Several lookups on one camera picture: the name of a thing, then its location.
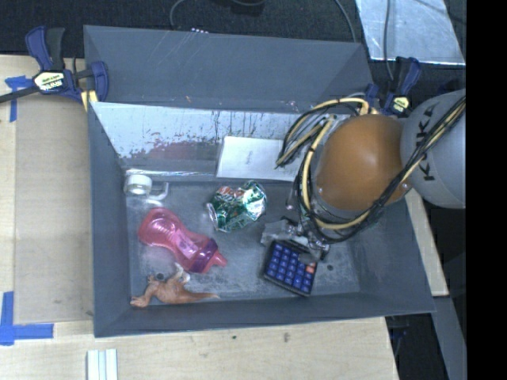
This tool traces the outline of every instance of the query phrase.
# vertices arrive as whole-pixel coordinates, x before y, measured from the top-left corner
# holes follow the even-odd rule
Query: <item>white paper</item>
[[[293,181],[303,154],[299,154],[290,165],[275,169],[283,143],[282,139],[226,136],[216,176]]]

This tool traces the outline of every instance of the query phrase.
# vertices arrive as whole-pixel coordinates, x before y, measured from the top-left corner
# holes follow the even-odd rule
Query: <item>pink baby bottle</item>
[[[149,246],[163,246],[187,272],[206,273],[213,264],[225,266],[214,239],[188,230],[170,210],[150,210],[138,230],[139,240]]]

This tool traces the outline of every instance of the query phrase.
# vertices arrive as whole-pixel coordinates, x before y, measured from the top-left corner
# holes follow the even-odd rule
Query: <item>wire bundle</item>
[[[456,125],[459,118],[464,114],[466,108],[466,97],[463,96],[429,130],[428,134],[417,145],[402,170],[368,209],[361,212],[358,216],[348,220],[336,215],[332,215],[332,218],[324,218],[321,215],[317,215],[311,206],[311,198],[313,195],[311,191],[310,165],[317,146],[322,141],[326,133],[331,129],[334,118],[328,116],[325,119],[322,118],[318,120],[313,124],[308,133],[303,136],[301,136],[301,128],[308,128],[308,124],[305,123],[305,120],[307,120],[308,117],[314,115],[323,108],[329,108],[331,105],[345,103],[345,100],[361,103],[362,112],[368,112],[369,110],[368,103],[364,105],[364,101],[361,99],[351,97],[347,99],[327,101],[317,105],[297,119],[297,121],[289,129],[289,132],[284,140],[283,149],[280,152],[278,161],[276,162],[277,165],[285,165],[289,163],[294,158],[295,153],[303,147],[304,143],[311,142],[304,159],[301,162],[298,175],[294,181],[293,190],[295,190],[299,202],[299,219],[301,223],[304,226],[306,225],[306,227],[309,227],[311,232],[315,234],[320,241],[330,241],[331,243],[345,241],[376,221],[396,188],[408,179],[409,175],[417,168],[419,163],[425,158],[426,154],[447,132],[452,129],[454,125]],[[301,138],[294,141],[294,136],[301,136]]]

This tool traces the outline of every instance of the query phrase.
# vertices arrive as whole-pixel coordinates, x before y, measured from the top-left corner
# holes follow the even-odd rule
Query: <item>calculator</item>
[[[266,253],[263,276],[268,281],[308,296],[314,285],[317,263],[303,263],[299,256],[309,253],[307,249],[290,241],[273,241]]]

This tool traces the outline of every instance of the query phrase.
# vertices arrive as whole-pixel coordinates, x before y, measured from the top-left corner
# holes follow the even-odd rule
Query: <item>blue tape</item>
[[[32,86],[32,79],[26,78],[25,76],[15,76],[14,78],[7,78],[6,84],[10,89],[15,92],[18,89],[25,89]],[[9,122],[16,121],[17,119],[17,101],[12,100],[10,102],[10,117]]]
[[[52,339],[54,324],[14,325],[14,292],[3,294],[0,317],[0,345],[12,346],[15,340]]]

